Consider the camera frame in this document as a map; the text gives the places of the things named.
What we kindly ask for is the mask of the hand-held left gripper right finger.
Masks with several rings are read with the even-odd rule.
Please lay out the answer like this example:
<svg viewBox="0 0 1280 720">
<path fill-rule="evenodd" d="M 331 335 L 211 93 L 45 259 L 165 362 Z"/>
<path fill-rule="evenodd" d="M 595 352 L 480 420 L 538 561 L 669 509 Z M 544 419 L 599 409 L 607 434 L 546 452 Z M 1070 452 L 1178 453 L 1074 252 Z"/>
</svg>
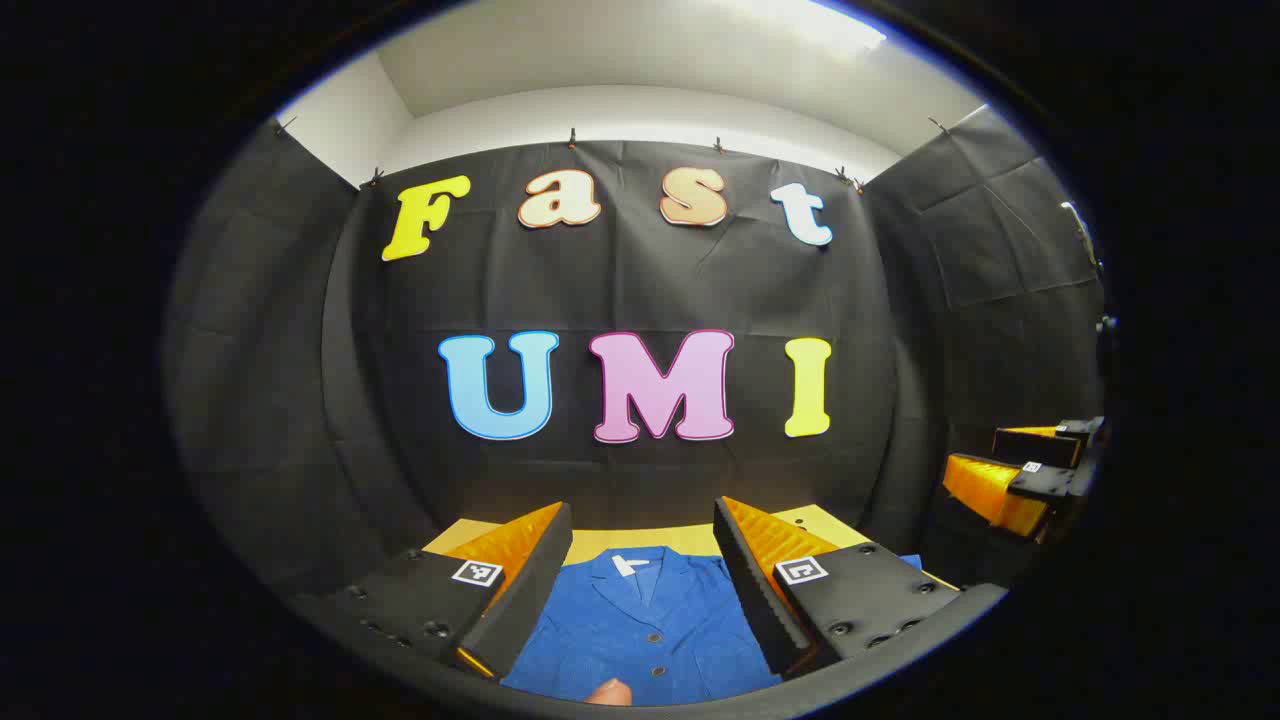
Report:
<svg viewBox="0 0 1280 720">
<path fill-rule="evenodd" d="M 731 497 L 713 534 L 769 669 L 801 676 L 923 624 L 960 589 L 872 541 L 838 547 Z"/>
</svg>

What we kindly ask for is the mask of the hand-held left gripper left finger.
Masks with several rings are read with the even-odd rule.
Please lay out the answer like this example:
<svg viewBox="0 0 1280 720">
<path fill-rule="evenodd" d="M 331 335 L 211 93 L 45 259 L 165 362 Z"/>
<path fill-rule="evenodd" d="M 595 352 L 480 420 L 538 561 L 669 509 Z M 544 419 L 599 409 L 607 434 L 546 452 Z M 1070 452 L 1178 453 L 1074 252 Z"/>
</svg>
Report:
<svg viewBox="0 0 1280 720">
<path fill-rule="evenodd" d="M 508 675 L 534 633 L 572 543 L 572 512 L 554 502 L 444 553 L 410 550 L 321 594 L 308 621 L 404 682 Z"/>
</svg>

